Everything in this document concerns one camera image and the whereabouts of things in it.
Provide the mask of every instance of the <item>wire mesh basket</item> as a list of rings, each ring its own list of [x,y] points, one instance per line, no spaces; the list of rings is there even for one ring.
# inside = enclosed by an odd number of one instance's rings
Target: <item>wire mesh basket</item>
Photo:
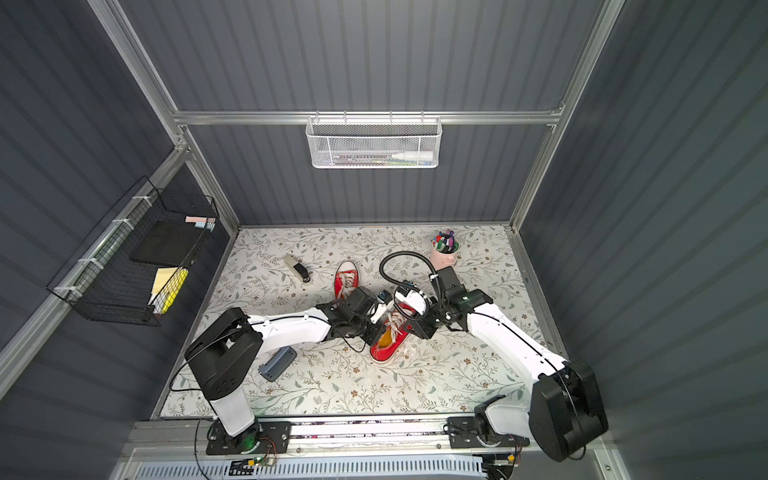
[[[125,218],[113,220],[116,227],[96,251],[77,260],[76,275],[62,285],[58,274],[48,290],[89,320],[159,326],[163,315],[183,308],[174,300],[218,217],[210,197],[153,188]],[[174,229],[185,238],[157,236]],[[173,258],[137,260],[152,236]],[[158,268],[169,270],[161,276]]]
[[[306,139],[316,168],[437,167],[442,124],[338,124],[310,118]]]

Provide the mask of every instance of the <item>floral table surface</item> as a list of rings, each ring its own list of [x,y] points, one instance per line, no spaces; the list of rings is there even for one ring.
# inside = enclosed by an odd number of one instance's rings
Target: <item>floral table surface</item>
[[[224,310],[278,314],[305,310],[333,298],[332,278],[343,260],[360,268],[360,284],[371,291],[393,290],[379,275],[379,261],[392,251],[429,255],[438,230],[454,230],[461,245],[455,267],[468,288],[489,294],[505,314],[544,344],[531,301],[502,225],[440,227],[347,227],[245,229],[235,241],[213,297],[197,330],[202,333]],[[300,284],[283,256],[290,253],[310,271]],[[429,288],[426,266],[412,257],[388,265],[395,278]],[[351,340],[356,349],[362,340]],[[390,360],[374,361],[369,350],[352,351],[341,339],[293,346],[299,353],[276,382],[267,382],[258,367],[271,353],[260,354],[245,389],[257,415],[364,414],[391,412],[461,412],[502,394],[521,398],[518,375],[484,343],[467,333],[440,329],[430,340],[409,336]],[[174,380],[178,389],[196,387],[184,368]],[[163,417],[209,415],[199,392],[171,392]]]

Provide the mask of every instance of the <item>red canvas shoe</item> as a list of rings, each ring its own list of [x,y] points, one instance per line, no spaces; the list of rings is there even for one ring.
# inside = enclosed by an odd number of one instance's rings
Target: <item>red canvas shoe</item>
[[[357,288],[360,282],[357,265],[351,260],[341,262],[336,269],[336,276],[333,279],[333,296],[335,298],[346,298]]]
[[[416,311],[404,303],[400,303],[400,308],[408,312],[409,315]],[[379,341],[371,347],[371,357],[378,362],[384,362],[392,358],[399,346],[405,342],[408,332],[403,331],[406,324],[406,318],[397,310],[387,314],[386,331],[382,334]]]

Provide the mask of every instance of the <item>yellow sticky note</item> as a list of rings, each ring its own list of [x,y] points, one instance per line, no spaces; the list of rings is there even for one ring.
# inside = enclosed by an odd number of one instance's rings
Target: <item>yellow sticky note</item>
[[[168,283],[168,280],[176,273],[178,267],[158,268],[154,275],[154,284],[152,285],[152,295],[157,295],[160,290]]]

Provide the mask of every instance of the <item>metal grille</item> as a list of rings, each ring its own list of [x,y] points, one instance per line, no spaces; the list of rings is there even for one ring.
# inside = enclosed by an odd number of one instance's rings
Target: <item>metal grille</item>
[[[200,467],[211,478],[243,478],[229,475],[227,460],[200,460]],[[396,477],[405,475],[447,475],[460,478],[485,478],[482,460],[470,455],[407,455],[339,458],[280,458],[271,467],[255,468],[253,478],[358,478]],[[202,478],[194,460],[182,462],[142,462],[136,480]]]
[[[442,125],[324,124],[310,118],[306,139],[316,168],[434,168]]]

